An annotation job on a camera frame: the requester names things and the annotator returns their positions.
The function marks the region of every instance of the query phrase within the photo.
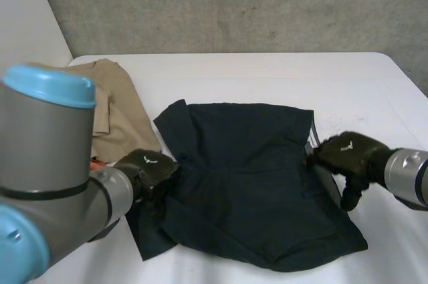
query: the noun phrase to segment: wrinkled fabric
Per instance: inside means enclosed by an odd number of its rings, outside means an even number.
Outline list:
[[[267,104],[170,105],[154,122],[181,169],[164,213],[131,220],[142,258],[179,243],[289,272],[367,249],[332,188],[303,165],[312,120]]]
[[[101,59],[64,68],[32,65],[85,76],[96,82],[91,157],[116,162],[137,148],[161,150],[134,84],[118,63]]]

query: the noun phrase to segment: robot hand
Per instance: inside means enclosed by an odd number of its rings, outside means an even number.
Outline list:
[[[346,178],[343,210],[358,204],[361,192],[377,182],[403,204],[415,210],[427,210],[428,152],[386,145],[356,132],[344,132],[323,142],[307,158],[307,164],[319,164],[333,174]]]
[[[333,174],[346,178],[340,206],[352,210],[358,204],[361,192],[371,182],[385,185],[383,169],[374,169],[372,155],[386,156],[393,153],[386,145],[356,132],[344,132],[323,142],[307,159],[308,164],[319,164]]]

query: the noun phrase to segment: black band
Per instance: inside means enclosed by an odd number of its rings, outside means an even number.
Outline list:
[[[425,199],[423,199],[423,196],[422,196],[422,179],[427,168],[428,168],[428,160],[426,160],[422,164],[421,169],[419,169],[419,171],[417,172],[416,179],[415,179],[415,192],[416,192],[417,199],[419,199],[419,202],[421,202],[425,206],[427,206],[427,203],[425,202]]]
[[[94,177],[90,177],[90,181],[93,182],[98,188],[102,191],[104,196],[106,197],[107,202],[107,221],[104,225],[103,229],[107,227],[108,223],[110,222],[110,219],[112,219],[112,213],[113,213],[113,207],[112,207],[112,199],[110,198],[110,195],[108,194],[108,190],[104,187],[102,182],[100,182],[98,179]]]
[[[19,199],[19,200],[52,200],[61,199],[65,197],[75,196],[84,192],[88,187],[89,180],[81,185],[65,188],[61,190],[13,190],[5,187],[0,187],[0,196]]]

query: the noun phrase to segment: black t-shirt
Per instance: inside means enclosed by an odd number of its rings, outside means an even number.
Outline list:
[[[128,215],[143,259],[179,243],[288,272],[367,249],[303,165],[312,120],[313,111],[267,104],[170,105],[154,122],[181,169],[162,214]]]

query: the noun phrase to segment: metal cylinder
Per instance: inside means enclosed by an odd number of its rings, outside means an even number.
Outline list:
[[[94,109],[53,104],[4,89],[0,185],[35,193],[85,184]]]
[[[428,152],[399,149],[385,166],[385,184],[395,196],[414,204],[428,203]]]

